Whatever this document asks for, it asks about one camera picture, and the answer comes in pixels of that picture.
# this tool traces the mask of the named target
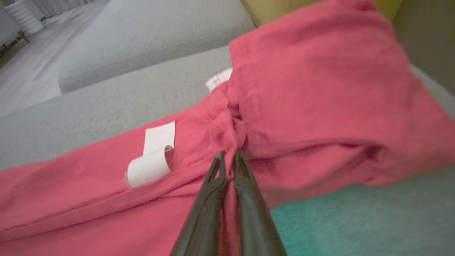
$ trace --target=gray fabric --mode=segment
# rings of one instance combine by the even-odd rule
[[[45,161],[193,106],[228,47],[102,81],[0,118],[0,169]]]
[[[93,2],[93,0],[33,0],[33,1],[46,15],[46,17],[59,15],[73,8],[84,5],[86,3]]]
[[[65,57],[60,91],[226,46],[253,28],[239,0],[111,1]]]

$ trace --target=yellow cushion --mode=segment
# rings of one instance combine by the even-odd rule
[[[272,22],[300,7],[318,0],[242,0],[257,26]],[[376,0],[379,11],[390,21],[395,17],[403,0]]]

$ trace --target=white tag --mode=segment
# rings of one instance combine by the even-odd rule
[[[170,173],[166,153],[173,149],[173,147],[167,146],[131,161],[126,172],[126,180],[130,186],[135,188]]]
[[[231,78],[231,74],[232,74],[232,69],[228,68],[225,71],[223,71],[223,72],[215,75],[214,77],[210,78],[210,80],[208,80],[207,83],[205,83],[205,87],[207,87],[207,89],[210,92],[212,92],[220,84],[228,81],[229,78]]]
[[[146,129],[144,152],[142,155],[163,149],[168,145],[174,147],[174,137],[175,121],[162,126]]]
[[[145,130],[144,151],[128,165],[126,180],[133,188],[171,172],[166,154],[174,149],[175,122]]]

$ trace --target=wrinkled fabric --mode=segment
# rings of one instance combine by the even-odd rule
[[[409,70],[372,1],[312,5],[230,44],[233,72],[196,106],[0,173],[1,255],[169,255],[213,157],[250,159],[269,206],[455,163],[455,122]],[[145,129],[176,123],[171,173],[124,177]],[[227,172],[232,179],[232,171]],[[239,254],[232,184],[223,250]]]

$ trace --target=seam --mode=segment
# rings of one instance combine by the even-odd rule
[[[177,44],[174,44],[174,45],[171,45],[171,46],[164,46],[164,47],[161,47],[161,48],[158,48],[158,49],[154,49],[152,51],[143,51],[143,52],[140,52],[134,56],[130,56],[130,57],[127,57],[127,58],[124,58],[124,59],[121,59],[121,60],[118,60],[118,61],[112,61],[112,62],[109,62],[107,64],[104,64],[102,66],[99,66],[99,67],[95,67],[95,68],[92,68],[91,70],[89,71],[86,71],[86,72],[82,72],[82,73],[78,73],[78,74],[75,74],[75,75],[71,75],[71,76],[67,76],[67,77],[60,77],[61,80],[64,80],[64,79],[71,79],[73,77],[78,77],[78,76],[81,76],[81,75],[86,75],[86,74],[90,74],[90,73],[93,73],[95,70],[103,70],[103,69],[106,69],[108,68],[110,65],[114,64],[114,65],[118,65],[118,64],[124,64],[124,63],[128,63],[130,61],[132,61],[133,59],[137,58],[137,57],[142,57],[144,55],[153,55],[153,54],[156,54],[158,52],[169,52],[175,48],[178,48],[179,46],[183,46],[185,44],[188,44],[188,43],[194,43],[194,42],[200,42],[200,41],[203,41],[203,40],[206,40],[206,39],[214,39],[214,38],[218,38],[220,37],[220,35],[224,35],[224,33],[217,33],[217,34],[214,34],[214,35],[210,35],[210,36],[205,36],[205,37],[199,37],[197,39],[193,39],[193,40],[187,40],[187,41],[183,41],[183,42],[179,42]]]
[[[357,139],[357,138],[336,138],[336,137],[330,137],[330,138],[324,138],[324,139],[311,139],[307,140],[303,147],[307,146],[312,146],[312,145],[334,145],[334,144],[358,144],[360,146],[367,146],[367,147],[380,147],[380,148],[386,148],[384,145],[375,143],[373,140],[363,140],[363,139]],[[258,146],[264,146],[267,143],[257,143]],[[293,147],[293,146],[302,146],[302,142],[280,142],[278,143],[280,146],[284,147]]]
[[[33,221],[30,221],[30,222],[27,222],[25,224],[22,224],[22,225],[16,225],[16,226],[13,226],[13,227],[9,227],[9,228],[6,228],[4,230],[0,230],[0,232],[8,232],[10,230],[14,230],[14,229],[18,229],[18,228],[23,228],[23,227],[27,227],[27,226],[30,226],[30,225],[33,225],[33,224],[36,224],[36,223],[40,223],[40,222],[43,222],[45,220],[48,220],[48,219],[53,219],[53,218],[56,218],[56,217],[59,217],[59,216],[62,216],[62,215],[65,215],[67,213],[70,213],[72,211],[77,211],[77,210],[80,210],[80,209],[83,209],[85,207],[88,207],[90,205],[93,205],[93,204],[96,204],[96,203],[99,203],[99,202],[102,202],[102,201],[105,201],[105,200],[109,200],[111,199],[112,197],[115,197],[117,195],[121,195],[125,192],[127,192],[128,190],[122,190],[122,191],[119,191],[119,192],[114,192],[112,193],[111,195],[108,195],[107,197],[104,197],[104,198],[100,198],[100,199],[97,199],[93,202],[89,202],[89,203],[86,203],[86,204],[82,204],[78,207],[71,207],[71,208],[68,208],[66,209],[65,211],[61,211],[61,212],[58,212],[58,213],[54,213],[52,215],[49,215],[49,216],[45,216],[45,217],[42,217],[42,218],[39,218],[37,220],[33,220]]]
[[[257,101],[257,98],[258,97],[261,97],[257,91],[257,88],[258,88],[258,77],[257,77],[257,74],[256,72],[253,72],[251,70],[251,64],[253,64],[253,61],[251,59],[251,47],[249,45],[249,42],[247,40],[242,40],[239,42],[239,45],[240,43],[244,43],[244,45],[242,46],[242,54],[244,54],[246,56],[246,58],[248,58],[248,65],[245,65],[243,64],[243,68],[246,69],[246,73],[248,75],[251,75],[253,77],[253,80],[251,81],[251,84],[252,86],[249,86],[251,92],[253,92],[251,95],[252,97],[250,98],[250,106],[251,108],[253,109],[254,113],[256,113],[257,115],[257,120],[258,120],[258,123],[263,123],[262,120],[263,120],[263,111],[262,111],[262,106],[260,105],[260,102]],[[245,72],[242,72],[241,74],[241,78],[243,80],[243,76],[244,76]],[[246,129],[247,131],[251,131],[251,126],[249,124],[249,122],[245,122],[246,124]]]

